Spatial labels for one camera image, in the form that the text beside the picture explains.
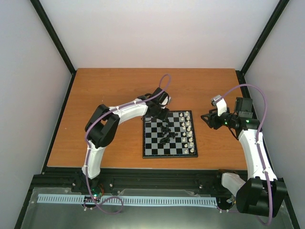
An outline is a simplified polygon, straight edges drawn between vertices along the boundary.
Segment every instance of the black bracket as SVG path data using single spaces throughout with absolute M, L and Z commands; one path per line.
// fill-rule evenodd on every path
M 85 131 L 87 131 L 99 117 L 108 111 L 109 108 L 107 106 L 104 104 L 99 105 L 87 123 Z M 98 122 L 88 134 L 88 140 L 91 140 L 96 148 L 106 147 L 113 141 L 119 125 L 120 117 L 117 114 L 110 113 L 102 120 L 107 120 L 106 124 L 103 125 L 101 122 Z
M 287 189 L 284 182 L 271 181 L 272 199 L 273 199 L 273 215 L 274 218 L 281 204 L 287 195 Z M 236 207 L 241 213 L 253 214 L 258 216 L 269 215 L 269 202 L 267 193 L 267 182 L 259 177 L 250 178 L 238 190 L 236 194 Z
M 161 92 L 161 88 L 158 87 L 153 94 L 151 94 L 148 98 L 151 98 L 158 93 Z M 169 95 L 166 92 L 161 93 L 161 95 L 157 96 L 156 98 L 149 100 L 146 102 L 146 105 L 148 106 L 146 116 L 154 117 L 160 120 L 165 120 L 167 117 L 167 114 L 169 112 L 168 108 L 164 108 L 166 105 L 161 105 L 162 102 L 168 98 L 168 103 L 169 103 Z M 138 99 L 146 100 L 147 97 L 145 95 L 139 96 Z

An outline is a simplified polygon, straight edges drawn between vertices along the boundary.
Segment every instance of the white robotic arm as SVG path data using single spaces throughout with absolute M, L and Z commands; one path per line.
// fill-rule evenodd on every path
M 212 105 L 217 107 L 204 114 L 201 118 L 210 128 L 217 130 L 221 126 L 234 129 L 235 138 L 241 143 L 247 163 L 248 179 L 242 180 L 239 175 L 231 172 L 222 172 L 221 185 L 227 188 L 236 199 L 239 212 L 254 215 L 268 216 L 269 202 L 267 193 L 267 180 L 265 172 L 272 186 L 273 217 L 279 211 L 287 190 L 284 182 L 278 181 L 269 164 L 263 144 L 263 133 L 256 134 L 259 120 L 253 118 L 252 99 L 236 98 L 234 113 L 230 113 L 226 102 L 220 95 L 212 99 Z
M 160 90 L 160 88 L 157 88 L 151 96 L 158 94 Z M 89 158 L 81 168 L 82 172 L 86 174 L 86 167 L 88 167 L 88 178 L 93 179 L 99 175 L 104 151 L 107 145 L 113 140 L 119 124 L 138 116 L 150 115 L 160 119 L 164 119 L 167 116 L 168 109 L 165 108 L 165 106 L 170 102 L 171 98 L 166 92 L 163 92 L 153 100 L 141 103 L 141 101 L 145 99 L 147 99 L 146 96 L 140 96 L 135 99 L 133 103 L 130 103 L 130 105 L 121 105 L 121 109 L 119 109 L 119 107 L 106 107 L 105 105 L 100 105 L 96 109 L 86 126 L 86 130 L 88 130 L 92 123 L 105 113 L 105 111 L 114 111 L 111 112 L 111 116 L 108 117 L 108 121 L 105 125 L 97 123 L 88 134 L 90 146 L 87 148 L 86 158 L 87 156 L 89 156 Z

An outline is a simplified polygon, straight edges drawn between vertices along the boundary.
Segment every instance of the orange wooden surface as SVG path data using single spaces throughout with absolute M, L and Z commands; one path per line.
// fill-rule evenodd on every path
M 102 167 L 246 169 L 242 147 L 229 130 L 210 129 L 200 119 L 212 109 L 211 98 L 238 85 L 234 69 L 78 69 L 48 166 L 81 167 L 87 147 L 84 127 L 96 107 L 117 106 L 152 93 L 165 73 L 172 75 L 168 108 L 192 110 L 199 156 L 143 159 L 142 121 L 137 117 L 119 126 L 114 141 L 105 150 Z M 241 96 L 238 89 L 226 97 L 231 109 L 237 96 Z

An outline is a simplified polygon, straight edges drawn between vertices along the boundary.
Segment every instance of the black chess piece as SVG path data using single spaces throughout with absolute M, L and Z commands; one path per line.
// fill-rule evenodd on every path
M 165 145 L 166 143 L 169 143 L 169 142 L 170 142 L 169 136 L 160 139 L 160 144 Z
M 178 136 L 178 133 L 169 133 L 168 136 L 175 139 L 175 137 Z
M 162 125 L 161 131 L 162 131 L 162 133 L 167 134 L 167 133 L 171 132 L 172 130 L 168 127 L 168 125 L 166 125 L 166 126 Z

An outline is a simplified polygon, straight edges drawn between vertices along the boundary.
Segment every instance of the black chess square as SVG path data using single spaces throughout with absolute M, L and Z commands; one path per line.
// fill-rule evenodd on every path
M 182 154 L 182 149 L 176 149 L 177 154 Z
M 158 149 L 152 149 L 152 155 L 158 155 Z
M 171 150 L 170 149 L 164 149 L 164 154 L 171 154 Z

